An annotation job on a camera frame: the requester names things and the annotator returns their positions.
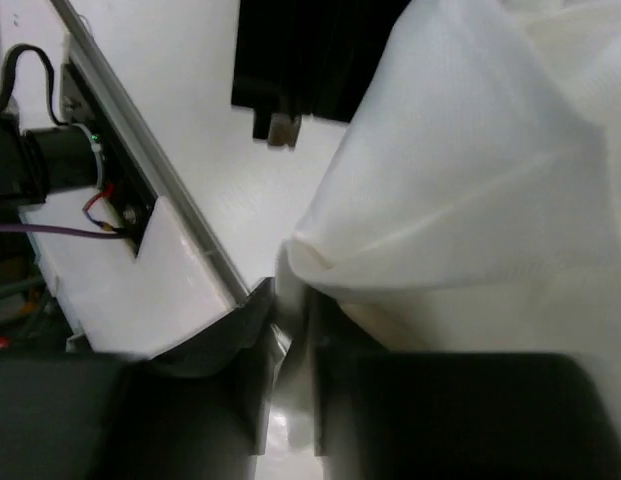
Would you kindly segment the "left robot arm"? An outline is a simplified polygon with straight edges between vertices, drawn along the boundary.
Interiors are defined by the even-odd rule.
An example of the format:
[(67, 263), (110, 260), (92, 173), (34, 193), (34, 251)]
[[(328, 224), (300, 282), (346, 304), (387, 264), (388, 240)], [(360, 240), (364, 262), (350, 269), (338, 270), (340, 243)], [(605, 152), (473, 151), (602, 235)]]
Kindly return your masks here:
[(349, 123), (405, 0), (241, 0), (231, 104), (252, 137), (295, 148), (305, 117)]

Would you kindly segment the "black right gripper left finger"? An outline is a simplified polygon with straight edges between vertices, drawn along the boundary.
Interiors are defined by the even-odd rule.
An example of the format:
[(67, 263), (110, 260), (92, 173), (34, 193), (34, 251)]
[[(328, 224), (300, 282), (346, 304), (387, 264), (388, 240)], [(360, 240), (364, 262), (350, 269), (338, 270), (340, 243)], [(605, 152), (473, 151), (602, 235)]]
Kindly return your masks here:
[(251, 479), (273, 288), (151, 359), (0, 352), (0, 479)]

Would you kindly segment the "aluminium table rail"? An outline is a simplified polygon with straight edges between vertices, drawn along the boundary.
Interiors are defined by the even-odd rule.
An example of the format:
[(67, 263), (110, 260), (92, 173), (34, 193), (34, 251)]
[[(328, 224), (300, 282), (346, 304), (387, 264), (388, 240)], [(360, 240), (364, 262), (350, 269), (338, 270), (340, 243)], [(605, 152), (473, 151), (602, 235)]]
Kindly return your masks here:
[(215, 279), (230, 301), (244, 302), (249, 287), (79, 14), (67, 0), (51, 0), (50, 4), (68, 30), (69, 60), (82, 76), (83, 89), (94, 97), (148, 188), (170, 201), (199, 251), (208, 258)]

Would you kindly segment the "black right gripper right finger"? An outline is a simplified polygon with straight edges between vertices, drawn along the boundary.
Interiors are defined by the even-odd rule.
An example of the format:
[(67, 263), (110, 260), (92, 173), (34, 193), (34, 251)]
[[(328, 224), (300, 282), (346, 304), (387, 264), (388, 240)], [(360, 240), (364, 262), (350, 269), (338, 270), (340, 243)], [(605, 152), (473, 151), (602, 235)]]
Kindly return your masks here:
[(319, 292), (307, 320), (328, 478), (621, 479), (620, 436), (571, 357), (390, 351)]

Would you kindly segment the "white pleated skirt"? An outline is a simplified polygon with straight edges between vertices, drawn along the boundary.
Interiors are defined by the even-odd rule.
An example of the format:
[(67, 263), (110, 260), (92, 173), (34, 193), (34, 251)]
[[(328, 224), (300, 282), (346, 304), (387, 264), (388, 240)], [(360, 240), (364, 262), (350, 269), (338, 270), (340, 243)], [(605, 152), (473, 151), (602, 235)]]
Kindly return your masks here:
[(414, 1), (279, 253), (389, 345), (568, 352), (621, 434), (621, 1)]

